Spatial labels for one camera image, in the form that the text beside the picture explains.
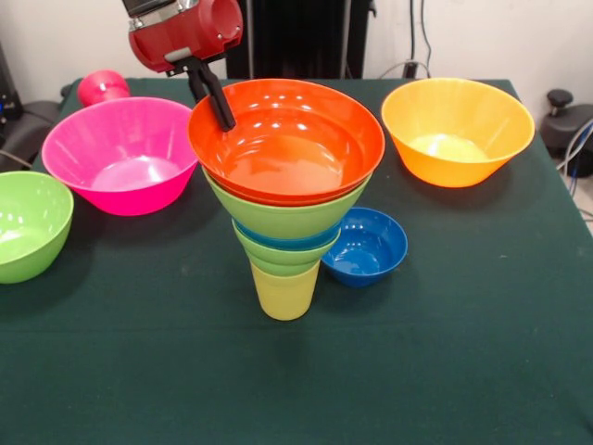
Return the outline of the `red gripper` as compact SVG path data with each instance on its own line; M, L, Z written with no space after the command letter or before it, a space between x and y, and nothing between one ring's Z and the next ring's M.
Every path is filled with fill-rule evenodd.
M234 0L130 1L129 43L136 58L155 72L169 72L188 57L211 61L240 44L243 13ZM196 103L208 97L224 132L235 119L219 78L207 63L186 70Z

